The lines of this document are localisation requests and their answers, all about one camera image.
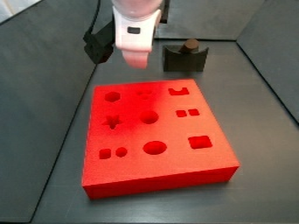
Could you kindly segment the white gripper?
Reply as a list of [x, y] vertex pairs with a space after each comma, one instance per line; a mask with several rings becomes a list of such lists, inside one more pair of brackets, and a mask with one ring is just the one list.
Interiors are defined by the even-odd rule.
[[126, 63], [131, 67], [146, 69], [162, 11], [156, 10], [148, 17], [135, 20], [124, 17], [118, 9], [114, 8], [114, 16], [116, 48], [122, 51]]

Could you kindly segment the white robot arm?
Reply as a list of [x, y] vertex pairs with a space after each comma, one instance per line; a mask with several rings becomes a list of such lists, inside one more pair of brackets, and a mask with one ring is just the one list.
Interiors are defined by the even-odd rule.
[[163, 0], [111, 0], [114, 7], [116, 48], [126, 63], [146, 69], [152, 51], [155, 29], [160, 23]]

